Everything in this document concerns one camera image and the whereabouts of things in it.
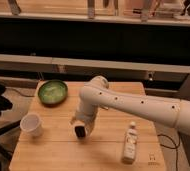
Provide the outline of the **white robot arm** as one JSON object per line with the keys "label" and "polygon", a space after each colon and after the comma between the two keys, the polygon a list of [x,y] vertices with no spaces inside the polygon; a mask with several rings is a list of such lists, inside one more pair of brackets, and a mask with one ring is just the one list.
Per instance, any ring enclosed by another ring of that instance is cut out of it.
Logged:
{"label": "white robot arm", "polygon": [[80,121],[93,131],[94,121],[101,106],[133,114],[190,136],[190,101],[156,96],[120,93],[109,89],[103,76],[93,77],[79,91],[80,102],[71,123]]}

